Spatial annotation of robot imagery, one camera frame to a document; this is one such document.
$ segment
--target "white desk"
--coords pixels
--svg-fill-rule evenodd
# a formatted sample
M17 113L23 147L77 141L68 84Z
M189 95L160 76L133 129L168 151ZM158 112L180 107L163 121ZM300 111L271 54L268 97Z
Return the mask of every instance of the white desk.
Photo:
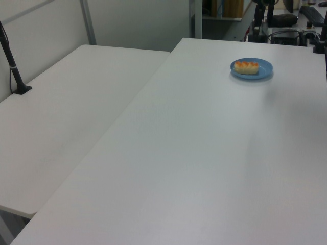
M12 245L324 244L326 149L324 55L183 39Z
M32 217L169 55L81 46L0 103L0 209Z

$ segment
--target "white table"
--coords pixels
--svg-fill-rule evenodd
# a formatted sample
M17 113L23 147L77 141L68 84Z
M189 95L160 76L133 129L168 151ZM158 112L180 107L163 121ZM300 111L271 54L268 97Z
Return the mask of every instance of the white table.
M0 209L31 218L169 55L84 45L0 103Z
M324 55L183 39L13 245L324 244L326 149Z

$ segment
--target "white wall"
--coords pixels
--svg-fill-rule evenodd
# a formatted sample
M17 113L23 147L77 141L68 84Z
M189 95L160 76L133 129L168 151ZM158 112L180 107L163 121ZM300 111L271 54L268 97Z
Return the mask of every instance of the white wall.
M88 0L97 45L171 52L190 37L189 0Z
M21 10L17 2L19 1L12 1L12 5L2 5L1 12L6 12L5 8L8 7L9 12L16 14L18 11L14 7ZM54 0L5 24L4 28L24 83L31 81L80 45L88 44L79 0ZM0 48L0 102L9 95L9 65Z

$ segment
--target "black cable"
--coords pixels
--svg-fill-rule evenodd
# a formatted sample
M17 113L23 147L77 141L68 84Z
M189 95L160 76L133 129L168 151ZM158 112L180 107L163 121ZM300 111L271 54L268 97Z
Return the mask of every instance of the black cable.
M11 89L11 68L10 67L9 67L9 88L10 88L11 94L13 94L12 89Z
M299 31L296 31L296 30L278 31L278 32L271 33L267 37L271 37L271 36L282 34L282 33L289 33L289 32L297 32L297 33L300 33Z
M7 33L6 33L6 30L4 27L2 27L2 30L4 31L4 34L5 34L5 37L6 37L6 41L8 43L8 46L9 46L9 39L8 39L8 36L7 36ZM9 88L10 88L10 92L11 94L13 94L12 92L12 88L11 88L11 68L9 67Z

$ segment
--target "black device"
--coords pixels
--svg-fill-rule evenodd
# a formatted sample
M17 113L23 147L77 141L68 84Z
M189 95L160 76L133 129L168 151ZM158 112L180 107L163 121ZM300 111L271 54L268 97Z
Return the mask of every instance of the black device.
M304 14L308 21L311 22L315 27L323 26L325 19L315 8L310 6L301 6L300 13Z
M282 28L273 28L272 33L277 33L283 31L285 29ZM297 39L298 39L297 32L285 32L273 35L271 37L271 44L279 44L279 45L290 45L290 46L297 46Z
M21 79L21 76L19 74L16 62L14 60L14 57L12 56L11 50L9 48L9 42L8 42L8 38L5 32L5 29L0 21L0 42L2 45L2 48L4 49L5 55L7 57L8 63L9 63L9 67L14 75L14 78L16 80L17 83L17 90L13 91L13 93L16 94L24 94L27 91L31 90L32 87L31 86L26 86Z
M294 14L279 14L272 17L271 27L292 27L297 23L297 17Z
M319 7L327 7L327 1L318 3Z
M249 30L249 42L266 43L268 27L289 27L297 23L297 16L273 15L275 0L252 0L256 3L254 22ZM293 0L283 0L283 3L290 13L293 13ZM268 6L267 21L263 23L265 9Z

